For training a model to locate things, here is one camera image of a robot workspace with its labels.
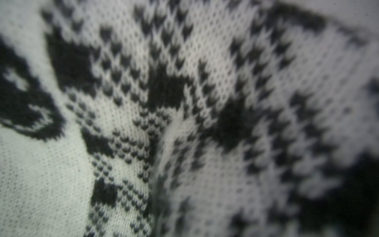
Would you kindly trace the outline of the white black smiley scarf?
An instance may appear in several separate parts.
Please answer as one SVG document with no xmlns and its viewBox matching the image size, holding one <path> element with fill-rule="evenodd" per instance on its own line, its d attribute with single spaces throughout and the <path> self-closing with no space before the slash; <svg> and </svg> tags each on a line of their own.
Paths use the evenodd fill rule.
<svg viewBox="0 0 379 237">
<path fill-rule="evenodd" d="M 1 236 L 378 234 L 377 35 L 285 1 L 1 1 Z"/>
</svg>

